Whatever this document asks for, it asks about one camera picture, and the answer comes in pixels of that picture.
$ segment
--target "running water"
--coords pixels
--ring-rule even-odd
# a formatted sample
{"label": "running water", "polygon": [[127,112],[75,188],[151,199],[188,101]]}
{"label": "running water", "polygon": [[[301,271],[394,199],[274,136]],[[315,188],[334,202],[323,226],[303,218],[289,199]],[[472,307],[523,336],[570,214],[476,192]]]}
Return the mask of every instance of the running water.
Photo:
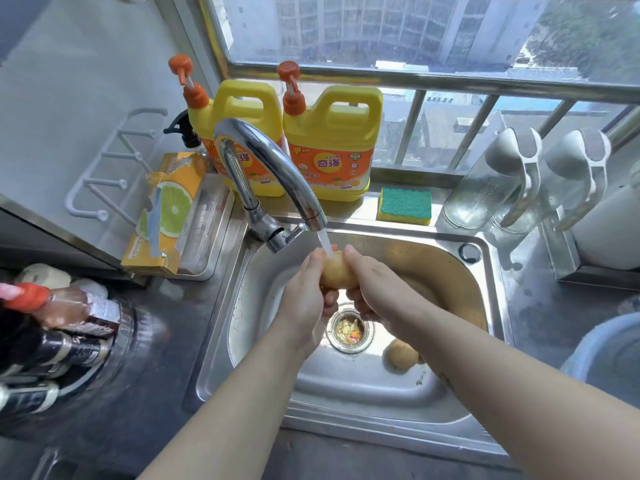
{"label": "running water", "polygon": [[326,255],[329,259],[333,259],[333,250],[331,249],[331,242],[329,242],[329,236],[326,234],[326,229],[318,231],[318,239],[320,239],[320,244],[322,244]]}

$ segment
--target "yellow sponge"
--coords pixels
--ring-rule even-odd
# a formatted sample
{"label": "yellow sponge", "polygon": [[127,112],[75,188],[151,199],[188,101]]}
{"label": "yellow sponge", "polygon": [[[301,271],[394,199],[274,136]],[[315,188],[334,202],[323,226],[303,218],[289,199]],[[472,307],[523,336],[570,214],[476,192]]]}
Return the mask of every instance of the yellow sponge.
{"label": "yellow sponge", "polygon": [[377,219],[428,226],[431,223],[431,192],[383,187]]}

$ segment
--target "countertop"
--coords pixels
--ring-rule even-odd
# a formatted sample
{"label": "countertop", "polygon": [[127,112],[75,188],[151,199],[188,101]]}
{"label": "countertop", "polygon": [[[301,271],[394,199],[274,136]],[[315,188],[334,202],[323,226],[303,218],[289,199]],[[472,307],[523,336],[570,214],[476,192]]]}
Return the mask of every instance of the countertop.
{"label": "countertop", "polygon": [[[442,191],[435,189],[434,197],[437,214]],[[329,204],[325,211],[332,209],[338,207]],[[232,219],[227,231],[238,232],[240,224]],[[500,249],[515,346],[542,362],[559,367],[590,329],[629,310],[633,292],[556,282],[538,230]],[[122,290],[138,310],[138,330],[105,400],[52,408],[42,417],[2,424],[0,431],[58,446],[69,460],[139,474],[191,416],[183,400],[216,318],[212,311],[225,258],[220,256],[206,282],[156,278],[147,289]],[[349,479],[522,477],[511,470],[281,429],[263,478],[321,479],[338,472]]]}

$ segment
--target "sink basin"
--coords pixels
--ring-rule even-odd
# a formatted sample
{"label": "sink basin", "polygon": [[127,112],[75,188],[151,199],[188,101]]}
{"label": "sink basin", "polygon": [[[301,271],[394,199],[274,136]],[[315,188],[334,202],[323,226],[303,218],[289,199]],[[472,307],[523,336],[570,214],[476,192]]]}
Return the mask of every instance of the sink basin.
{"label": "sink basin", "polygon": [[[294,217],[279,217],[294,225]],[[425,298],[501,340],[511,341],[506,300],[494,250],[468,233],[363,219],[332,221],[332,244],[352,244],[384,262]],[[233,239],[232,262],[216,302],[218,320],[196,380],[206,401],[251,350],[273,320],[286,283],[318,247],[306,232],[277,254],[244,225]],[[460,246],[471,243],[481,260],[468,264]],[[353,347],[340,345],[335,320],[363,329]],[[303,364],[283,426],[353,440],[511,466],[504,450],[426,364],[396,370],[386,358],[393,340],[379,323],[359,320],[340,292],[339,312],[317,350]]]}

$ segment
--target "lemon box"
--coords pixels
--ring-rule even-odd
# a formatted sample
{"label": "lemon box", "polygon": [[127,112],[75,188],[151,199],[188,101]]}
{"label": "lemon box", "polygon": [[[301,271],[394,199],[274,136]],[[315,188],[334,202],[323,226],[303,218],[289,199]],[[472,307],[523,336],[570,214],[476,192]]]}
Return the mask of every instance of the lemon box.
{"label": "lemon box", "polygon": [[165,153],[147,176],[150,210],[143,210],[122,259],[139,274],[175,274],[180,266],[207,162],[198,153]]}
{"label": "lemon box", "polygon": [[283,62],[284,133],[291,160],[319,199],[350,202],[369,189],[373,150],[382,122],[378,88],[330,86],[307,107],[298,89],[300,68]]}
{"label": "lemon box", "polygon": [[[213,142],[213,131],[224,118],[238,118],[252,124],[287,152],[282,130],[282,110],[273,87],[266,82],[228,79],[220,83],[215,98],[210,99],[204,88],[189,78],[193,64],[186,55],[174,55],[169,60],[169,67],[184,87],[189,122],[202,139],[219,174],[227,176],[227,170]],[[256,195],[284,195],[284,189],[276,177],[251,152],[237,144],[236,151]],[[226,178],[225,182],[235,190],[230,179]]]}

